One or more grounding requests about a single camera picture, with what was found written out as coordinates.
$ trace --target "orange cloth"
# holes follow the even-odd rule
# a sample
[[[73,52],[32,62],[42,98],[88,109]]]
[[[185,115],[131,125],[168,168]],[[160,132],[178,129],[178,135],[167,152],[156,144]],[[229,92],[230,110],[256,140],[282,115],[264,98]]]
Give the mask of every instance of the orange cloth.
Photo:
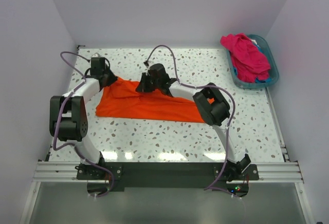
[[[160,90],[152,93],[135,91],[139,82],[118,78],[111,86],[104,88],[103,96],[96,107],[101,117],[171,120],[203,123],[194,102],[183,98],[168,97]]]

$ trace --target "table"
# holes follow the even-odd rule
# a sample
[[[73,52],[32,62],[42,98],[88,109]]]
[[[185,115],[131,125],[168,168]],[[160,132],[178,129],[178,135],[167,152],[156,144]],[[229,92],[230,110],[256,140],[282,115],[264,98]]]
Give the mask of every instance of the table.
[[[116,48],[81,49],[79,54],[90,58],[98,53],[109,59],[112,72],[126,80],[139,81],[147,69],[143,62],[152,49]],[[230,138],[238,150],[244,150],[254,162],[283,162],[279,131],[265,89],[241,89],[234,85],[225,50],[173,49],[177,58],[178,75],[184,83],[205,85],[213,82],[227,89],[236,101],[236,113],[231,124]],[[151,63],[162,63],[170,77],[175,77],[173,60],[165,48],[157,49]],[[78,58],[76,67],[85,72],[89,64]],[[74,72],[69,90],[81,81]],[[89,135],[106,161],[120,162],[222,162],[225,151],[215,131],[206,124],[100,118],[95,108],[102,91],[86,105]],[[72,148],[50,150],[49,161],[79,161]]]

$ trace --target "teal plastic basket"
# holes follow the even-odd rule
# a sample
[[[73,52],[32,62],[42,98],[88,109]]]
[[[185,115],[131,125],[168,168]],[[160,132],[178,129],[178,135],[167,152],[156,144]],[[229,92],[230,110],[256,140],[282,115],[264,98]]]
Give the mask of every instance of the teal plastic basket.
[[[256,42],[257,42],[258,46],[261,48],[263,54],[265,54],[265,56],[267,57],[267,60],[268,60],[269,64],[271,65],[271,69],[268,71],[268,73],[272,80],[267,83],[246,83],[246,82],[243,82],[240,79],[238,79],[234,73],[234,68],[232,65],[232,59],[231,59],[230,52],[226,49],[227,60],[228,60],[229,66],[230,66],[233,82],[236,84],[237,87],[247,88],[247,89],[265,88],[265,87],[275,84],[279,79],[279,72],[278,72],[277,65],[274,61],[273,55],[271,53],[271,50],[269,49],[267,42],[265,41],[264,38],[262,38],[259,35],[251,34],[251,35],[247,35],[247,36],[250,39],[256,40]]]

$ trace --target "gray floor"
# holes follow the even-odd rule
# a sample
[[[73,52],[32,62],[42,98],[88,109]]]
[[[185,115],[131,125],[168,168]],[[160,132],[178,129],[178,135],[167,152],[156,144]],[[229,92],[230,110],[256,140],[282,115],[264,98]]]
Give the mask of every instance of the gray floor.
[[[126,189],[96,201],[85,183],[44,183],[31,223],[303,224],[294,184],[253,184],[237,198],[200,189]]]

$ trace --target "white wall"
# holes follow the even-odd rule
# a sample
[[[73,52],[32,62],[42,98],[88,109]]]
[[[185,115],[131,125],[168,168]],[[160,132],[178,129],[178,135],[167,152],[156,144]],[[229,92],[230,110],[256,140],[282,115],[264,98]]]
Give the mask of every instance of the white wall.
[[[0,222],[13,224],[49,148],[49,99],[69,80],[59,53],[75,44],[52,0],[0,0],[0,11]]]
[[[54,0],[88,47],[215,46],[228,33],[265,36],[286,0]]]
[[[287,0],[266,37],[281,74],[272,95],[283,137],[323,223],[329,223],[328,1]]]

